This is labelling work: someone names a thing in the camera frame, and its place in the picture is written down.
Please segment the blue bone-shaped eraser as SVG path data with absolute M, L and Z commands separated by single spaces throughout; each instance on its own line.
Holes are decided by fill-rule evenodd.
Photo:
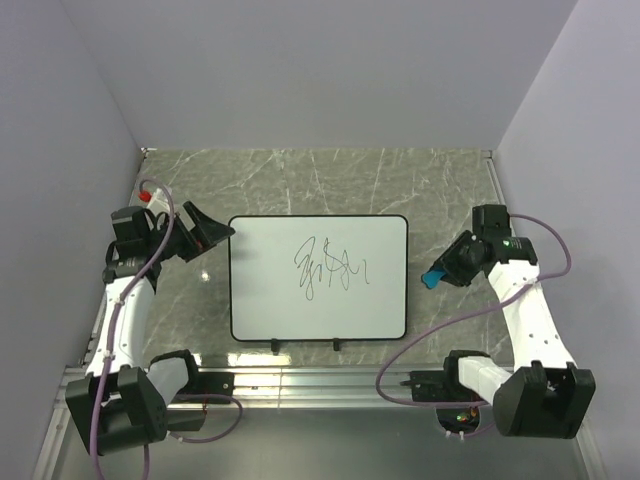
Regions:
M 425 272 L 421 276 L 421 282 L 424 284 L 424 286 L 427 289 L 433 290 L 433 289 L 435 289 L 437 287 L 439 282 L 445 276 L 446 276 L 446 272 L 445 271 L 442 271 L 442 270 L 439 270 L 439 269 L 431 269 L 431 270 Z

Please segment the white board black frame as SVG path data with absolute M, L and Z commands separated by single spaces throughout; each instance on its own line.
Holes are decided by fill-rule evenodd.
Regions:
M 230 332 L 240 342 L 401 339 L 409 224 L 391 215 L 235 216 Z

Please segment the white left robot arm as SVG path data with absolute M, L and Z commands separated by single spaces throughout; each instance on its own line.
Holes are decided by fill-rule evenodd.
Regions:
M 203 379 L 194 355 L 178 350 L 143 365 L 147 317 L 162 263 L 189 262 L 230 239 L 235 231 L 183 205 L 186 226 L 168 206 L 153 202 L 111 215 L 115 239 L 103 271 L 106 308 L 98 345 L 83 379 L 68 384 L 65 400 L 89 453 L 99 456 L 162 441 L 171 431 L 200 430 L 204 412 L 171 413 L 174 398 L 196 399 Z

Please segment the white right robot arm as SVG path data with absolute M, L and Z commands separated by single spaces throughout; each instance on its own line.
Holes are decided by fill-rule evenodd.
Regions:
M 422 276 L 423 284 L 467 287 L 484 274 L 503 312 L 512 345 L 511 371 L 482 352 L 453 350 L 445 358 L 441 386 L 450 402 L 483 400 L 504 436 L 572 439 L 596 390 L 565 347 L 548 307 L 532 242 L 511 229 L 506 206 L 472 210 L 464 231 Z

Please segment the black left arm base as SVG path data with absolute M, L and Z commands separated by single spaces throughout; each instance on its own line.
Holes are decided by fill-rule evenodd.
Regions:
M 235 375 L 230 372 L 200 372 L 196 380 L 181 389 L 168 406 L 169 432 L 198 432 L 205 423 L 208 407 L 231 405 Z

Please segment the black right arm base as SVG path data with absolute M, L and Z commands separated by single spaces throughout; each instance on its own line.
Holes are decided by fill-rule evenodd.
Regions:
M 481 397 L 473 391 L 455 384 L 443 370 L 411 371 L 400 383 L 411 391 L 414 402 L 464 403 L 478 402 Z

